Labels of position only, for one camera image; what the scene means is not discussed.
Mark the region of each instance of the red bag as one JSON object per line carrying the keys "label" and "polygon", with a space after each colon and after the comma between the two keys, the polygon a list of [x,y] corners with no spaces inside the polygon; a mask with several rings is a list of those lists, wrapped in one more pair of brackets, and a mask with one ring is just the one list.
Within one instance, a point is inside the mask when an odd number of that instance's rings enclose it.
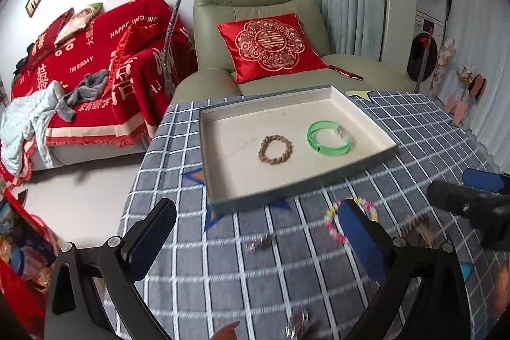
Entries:
{"label": "red bag", "polygon": [[35,337],[44,335],[56,253],[51,230],[5,189],[0,202],[0,291],[16,319]]}

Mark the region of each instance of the tray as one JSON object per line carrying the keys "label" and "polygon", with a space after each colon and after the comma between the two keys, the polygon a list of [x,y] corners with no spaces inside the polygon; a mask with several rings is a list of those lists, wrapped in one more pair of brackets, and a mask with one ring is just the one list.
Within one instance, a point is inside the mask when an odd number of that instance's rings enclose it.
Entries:
{"label": "tray", "polygon": [[[342,156],[325,156],[307,143],[310,124],[339,122],[353,138]],[[200,110],[200,143],[210,205],[217,214],[257,209],[264,205],[340,183],[390,157],[395,136],[333,86],[256,96]],[[325,145],[330,131],[317,136]],[[289,160],[262,163],[262,140],[278,134],[292,142]],[[269,145],[267,157],[279,157],[285,146]]]}

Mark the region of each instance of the table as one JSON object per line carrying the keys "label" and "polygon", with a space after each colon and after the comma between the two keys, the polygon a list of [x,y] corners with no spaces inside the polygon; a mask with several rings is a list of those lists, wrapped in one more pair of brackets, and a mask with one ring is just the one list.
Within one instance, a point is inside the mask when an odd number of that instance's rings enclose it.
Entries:
{"label": "table", "polygon": [[[394,157],[337,185],[290,199],[276,207],[224,217],[203,232],[207,192],[183,173],[201,166],[198,109],[218,101],[170,106],[144,157],[119,226],[124,235],[162,197],[174,200],[178,220],[147,277],[135,285],[156,318],[175,339],[207,339],[240,320],[238,339],[284,339],[291,311],[306,307],[316,321],[314,338],[343,338],[376,293],[349,245],[333,242],[323,226],[332,201],[352,195],[377,207],[391,236],[409,215],[428,214],[436,244],[449,235],[461,262],[475,264],[467,280],[472,336],[484,338],[491,325],[494,278],[506,253],[484,252],[480,235],[460,217],[431,208],[428,184],[458,184],[466,168],[491,171],[476,143],[425,95],[371,92],[353,100],[392,130],[400,141]],[[245,245],[265,232],[276,234],[267,250],[247,253]],[[418,283],[410,285],[389,335],[402,327]],[[126,329],[105,300],[117,334]]]}

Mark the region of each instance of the green bracelet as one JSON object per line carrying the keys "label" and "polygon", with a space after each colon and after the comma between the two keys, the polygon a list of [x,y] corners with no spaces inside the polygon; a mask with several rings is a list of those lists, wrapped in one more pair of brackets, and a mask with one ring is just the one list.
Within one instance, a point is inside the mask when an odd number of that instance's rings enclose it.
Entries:
{"label": "green bracelet", "polygon": [[[334,129],[341,137],[347,139],[346,144],[343,145],[342,147],[327,147],[325,145],[319,144],[317,141],[315,141],[312,135],[314,132],[320,129]],[[338,156],[341,154],[345,154],[350,150],[353,144],[353,140],[345,132],[342,126],[334,121],[317,121],[313,123],[310,127],[308,127],[307,142],[308,145],[312,147],[312,149],[326,156]]]}

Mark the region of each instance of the green leather armchair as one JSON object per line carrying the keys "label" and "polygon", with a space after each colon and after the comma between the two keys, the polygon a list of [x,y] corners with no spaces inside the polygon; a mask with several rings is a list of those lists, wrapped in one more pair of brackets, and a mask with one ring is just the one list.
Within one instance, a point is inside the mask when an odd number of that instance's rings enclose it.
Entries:
{"label": "green leather armchair", "polygon": [[[310,46],[323,61],[361,75],[363,81],[345,77],[331,69],[318,69],[236,84],[234,63],[216,25],[290,12],[297,15]],[[194,30],[198,72],[178,85],[172,99],[173,104],[234,95],[267,94],[329,84],[343,91],[406,92],[412,91],[414,87],[414,83],[408,78],[381,62],[361,56],[332,54],[316,0],[195,0]]]}

